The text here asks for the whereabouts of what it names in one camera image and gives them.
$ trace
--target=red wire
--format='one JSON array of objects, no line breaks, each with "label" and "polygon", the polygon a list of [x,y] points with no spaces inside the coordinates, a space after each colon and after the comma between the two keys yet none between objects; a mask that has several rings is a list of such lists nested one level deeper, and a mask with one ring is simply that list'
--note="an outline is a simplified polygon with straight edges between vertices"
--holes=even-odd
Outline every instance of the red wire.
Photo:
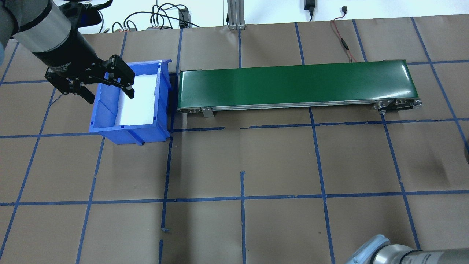
[{"label": "red wire", "polygon": [[[344,16],[345,16],[345,14],[344,14],[343,16],[339,16],[339,17],[336,17],[336,18],[334,18],[333,20],[331,20],[332,24],[333,24],[334,27],[335,27],[335,30],[337,31],[337,35],[339,35],[339,39],[342,39],[342,36],[340,35],[339,29],[337,28],[337,25],[335,24],[335,20],[336,20],[336,19],[339,19],[339,18],[343,18]],[[356,59],[355,59],[355,57],[354,57],[354,56],[352,55],[352,53],[350,52],[350,50],[348,50],[347,52],[348,52],[348,54],[350,54],[350,58],[352,58],[355,62],[357,62]]]},{"label": "red wire", "polygon": [[357,62],[356,59],[355,59],[355,57],[351,54],[350,50],[348,50],[348,54],[350,54],[350,57],[351,57],[355,62]]}]

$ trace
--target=conveyor belt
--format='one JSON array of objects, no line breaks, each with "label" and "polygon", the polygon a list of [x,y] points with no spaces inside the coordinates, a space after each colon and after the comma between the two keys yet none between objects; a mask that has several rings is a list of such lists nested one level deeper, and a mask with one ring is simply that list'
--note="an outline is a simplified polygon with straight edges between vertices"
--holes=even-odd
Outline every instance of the conveyor belt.
[{"label": "conveyor belt", "polygon": [[375,104],[411,109],[421,102],[405,61],[314,64],[180,73],[183,113]]}]

